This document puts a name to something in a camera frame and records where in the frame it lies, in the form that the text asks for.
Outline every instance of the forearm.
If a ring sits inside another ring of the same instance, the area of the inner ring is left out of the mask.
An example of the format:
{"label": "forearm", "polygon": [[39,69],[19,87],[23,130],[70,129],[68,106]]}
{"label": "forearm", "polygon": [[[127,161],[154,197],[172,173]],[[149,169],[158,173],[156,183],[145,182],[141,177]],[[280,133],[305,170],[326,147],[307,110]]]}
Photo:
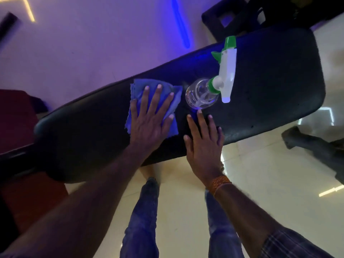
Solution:
{"label": "forearm", "polygon": [[216,200],[229,217],[251,258],[259,256],[264,241],[282,226],[232,184],[221,186]]}
{"label": "forearm", "polygon": [[146,158],[137,148],[127,147],[97,177],[34,224],[6,253],[35,258],[93,257],[128,182]]}

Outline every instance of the cleaning cloth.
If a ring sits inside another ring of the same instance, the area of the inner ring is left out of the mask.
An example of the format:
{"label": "cleaning cloth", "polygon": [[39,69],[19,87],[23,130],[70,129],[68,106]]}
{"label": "cleaning cloth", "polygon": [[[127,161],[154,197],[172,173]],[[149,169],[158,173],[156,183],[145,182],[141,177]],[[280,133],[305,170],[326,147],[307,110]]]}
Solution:
{"label": "cleaning cloth", "polygon": [[[175,109],[177,108],[180,98],[182,95],[183,87],[182,86],[173,86],[170,83],[167,82],[162,82],[160,80],[153,80],[153,79],[134,79],[134,83],[130,85],[130,91],[131,91],[131,99],[137,99],[137,113],[140,113],[140,105],[141,105],[141,98],[142,94],[144,92],[144,87],[149,86],[149,96],[148,96],[148,107],[152,101],[153,95],[155,93],[155,90],[157,89],[158,84],[162,85],[162,91],[160,95],[160,101],[157,105],[157,111],[159,108],[162,106],[164,103],[165,99],[167,96],[171,93],[174,92],[174,97],[173,100],[170,104],[169,109],[167,110],[164,119],[170,114],[173,114]],[[131,131],[131,111],[129,109],[129,115],[127,118],[127,122],[125,124],[125,127],[128,130],[128,134],[130,134]],[[172,125],[170,127],[170,131],[168,134],[168,138],[178,135],[178,127],[177,127],[177,121],[175,118],[173,119]]]}

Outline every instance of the orange thread bracelet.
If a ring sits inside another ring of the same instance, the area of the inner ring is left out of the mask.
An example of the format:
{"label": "orange thread bracelet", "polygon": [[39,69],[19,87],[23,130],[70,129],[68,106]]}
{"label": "orange thread bracelet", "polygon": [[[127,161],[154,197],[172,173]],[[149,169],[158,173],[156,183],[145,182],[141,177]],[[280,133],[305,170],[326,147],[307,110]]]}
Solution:
{"label": "orange thread bracelet", "polygon": [[226,177],[225,175],[223,176],[219,176],[217,178],[214,178],[210,187],[209,187],[209,192],[212,195],[215,195],[216,191],[223,185],[226,184],[231,184],[232,182],[230,182],[230,180],[228,179],[228,177]]}

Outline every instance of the clear plastic bottle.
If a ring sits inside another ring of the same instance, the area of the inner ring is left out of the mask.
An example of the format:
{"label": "clear plastic bottle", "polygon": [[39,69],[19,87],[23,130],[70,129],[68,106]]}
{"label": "clear plastic bottle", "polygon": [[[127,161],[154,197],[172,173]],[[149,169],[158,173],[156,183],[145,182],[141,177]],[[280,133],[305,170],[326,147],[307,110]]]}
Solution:
{"label": "clear plastic bottle", "polygon": [[218,93],[209,90],[209,79],[196,80],[188,88],[185,95],[188,105],[193,109],[205,109],[213,105],[218,98]]}

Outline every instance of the blue jeans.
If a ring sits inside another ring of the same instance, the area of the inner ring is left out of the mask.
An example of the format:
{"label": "blue jeans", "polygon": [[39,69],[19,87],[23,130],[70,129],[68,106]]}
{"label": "blue jeans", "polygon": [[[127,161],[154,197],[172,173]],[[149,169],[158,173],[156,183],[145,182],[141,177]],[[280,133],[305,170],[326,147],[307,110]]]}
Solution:
{"label": "blue jeans", "polygon": [[[141,189],[125,231],[120,258],[158,258],[155,242],[159,185],[149,178]],[[205,191],[209,223],[209,258],[244,258],[241,242],[225,212],[214,197]]]}

